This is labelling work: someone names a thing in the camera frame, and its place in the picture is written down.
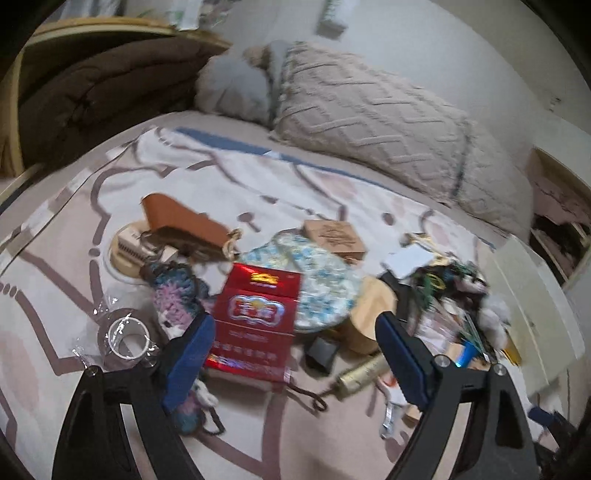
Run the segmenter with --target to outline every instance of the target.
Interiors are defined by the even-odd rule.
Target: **rope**
[[[222,253],[228,261],[233,262],[236,260],[236,256],[240,254],[240,250],[236,247],[236,242],[242,238],[242,230],[235,228],[228,234],[228,241],[223,244]]]

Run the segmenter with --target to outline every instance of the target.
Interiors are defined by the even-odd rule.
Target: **blue floral fabric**
[[[281,233],[238,261],[302,274],[295,331],[318,332],[341,323],[355,306],[361,278],[341,257],[301,235]]]

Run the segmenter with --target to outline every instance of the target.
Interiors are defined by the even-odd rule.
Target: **white fluffy toy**
[[[503,350],[507,346],[505,327],[511,324],[511,314],[501,297],[492,294],[482,300],[477,322],[494,349]]]

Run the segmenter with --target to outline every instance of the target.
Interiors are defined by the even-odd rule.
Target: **red box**
[[[213,317],[206,367],[269,382],[288,381],[301,275],[234,264]]]

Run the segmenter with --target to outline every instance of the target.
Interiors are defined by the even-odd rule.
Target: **pillow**
[[[271,115],[269,127],[273,128],[273,120],[277,116],[279,107],[279,95],[281,94],[281,72],[287,57],[287,52],[293,45],[285,40],[274,40],[265,47],[262,68],[267,70],[267,76],[271,84]]]
[[[467,146],[466,114],[358,56],[298,42],[284,64],[272,137],[349,157],[448,201]]]
[[[246,60],[250,66],[266,70],[267,65],[264,64],[264,57],[265,47],[248,47],[245,51],[242,52],[242,58]]]
[[[473,121],[470,130],[458,204],[527,242],[534,214],[529,180],[488,131]]]
[[[265,73],[244,59],[212,57],[195,84],[195,107],[205,113],[269,122],[269,84]]]

